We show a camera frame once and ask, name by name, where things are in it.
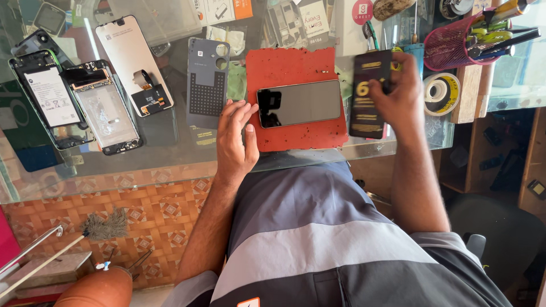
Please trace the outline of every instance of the brush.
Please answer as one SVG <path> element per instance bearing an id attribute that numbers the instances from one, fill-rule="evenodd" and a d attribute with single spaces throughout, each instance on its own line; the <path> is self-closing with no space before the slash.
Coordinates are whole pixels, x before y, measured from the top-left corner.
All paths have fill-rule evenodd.
<path id="1" fill-rule="evenodd" d="M 379 45 L 377 44 L 377 36 L 375 35 L 375 31 L 373 30 L 372 22 L 367 21 L 362 25 L 362 33 L 364 33 L 364 37 L 368 40 L 368 51 L 370 50 L 370 38 L 373 39 L 373 45 L 376 50 L 379 50 Z"/>
<path id="2" fill-rule="evenodd" d="M 40 271 L 48 263 L 55 260 L 58 256 L 62 255 L 79 241 L 83 240 L 83 238 L 89 238 L 90 241 L 101 241 L 109 240 L 115 237 L 125 237 L 127 235 L 127 215 L 125 210 L 118 210 L 116 207 L 114 207 L 114 212 L 112 212 L 112 214 L 110 214 L 106 220 L 103 220 L 98 215 L 93 213 L 85 220 L 85 222 L 81 224 L 80 229 L 83 231 L 81 236 L 72 241 L 65 248 L 61 249 L 51 258 L 47 259 L 44 263 L 40 264 L 37 268 L 25 275 L 25 277 L 11 285 L 4 292 L 0 293 L 0 298 L 6 296 L 13 289 L 17 288 L 18 285 L 25 282 L 25 280 L 36 274 L 36 272 Z"/>

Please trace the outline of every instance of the striped shirt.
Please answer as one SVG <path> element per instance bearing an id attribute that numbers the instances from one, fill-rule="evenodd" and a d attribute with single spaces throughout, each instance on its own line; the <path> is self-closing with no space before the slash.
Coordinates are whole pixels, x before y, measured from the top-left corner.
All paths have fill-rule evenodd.
<path id="1" fill-rule="evenodd" d="M 162 307 L 510 306 L 456 233 L 406 234 L 345 162 L 248 174 L 228 261 Z"/>

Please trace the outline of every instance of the tape roll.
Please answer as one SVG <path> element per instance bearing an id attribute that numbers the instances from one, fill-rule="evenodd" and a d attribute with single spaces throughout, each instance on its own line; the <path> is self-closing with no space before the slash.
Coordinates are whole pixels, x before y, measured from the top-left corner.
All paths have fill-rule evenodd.
<path id="1" fill-rule="evenodd" d="M 425 113 L 431 116 L 448 114 L 461 99 L 461 84 L 452 74 L 440 73 L 423 80 Z"/>

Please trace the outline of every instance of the patterned floor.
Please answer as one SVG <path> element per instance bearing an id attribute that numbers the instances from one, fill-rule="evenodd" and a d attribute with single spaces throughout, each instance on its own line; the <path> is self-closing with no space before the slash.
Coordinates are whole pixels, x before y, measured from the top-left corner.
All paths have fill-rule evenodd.
<path id="1" fill-rule="evenodd" d="M 123 207 L 129 219 L 129 236 L 97 242 L 84 239 L 71 250 L 92 251 L 95 262 L 104 262 L 114 250 L 113 265 L 126 268 L 152 250 L 133 283 L 133 288 L 148 288 L 173 282 L 188 235 L 211 184 L 212 178 L 188 180 L 5 204 L 2 209 L 21 247 L 51 227 L 63 226 L 60 238 L 49 237 L 29 255 L 41 258 L 53 255 L 80 236 L 80 223 L 89 214 L 95 212 L 106 217 L 113 206 Z"/>

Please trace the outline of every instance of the pen holder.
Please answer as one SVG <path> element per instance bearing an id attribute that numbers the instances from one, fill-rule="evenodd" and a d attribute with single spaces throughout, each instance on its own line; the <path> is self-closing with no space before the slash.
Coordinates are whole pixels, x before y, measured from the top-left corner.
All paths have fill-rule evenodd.
<path id="1" fill-rule="evenodd" d="M 468 56 L 466 37 L 468 29 L 482 12 L 459 21 L 450 23 L 430 32 L 425 38 L 425 65 L 434 71 L 468 66 L 472 64 L 487 65 L 495 62 L 499 57 L 474 60 Z M 495 44 L 483 44 L 477 48 L 487 49 Z"/>

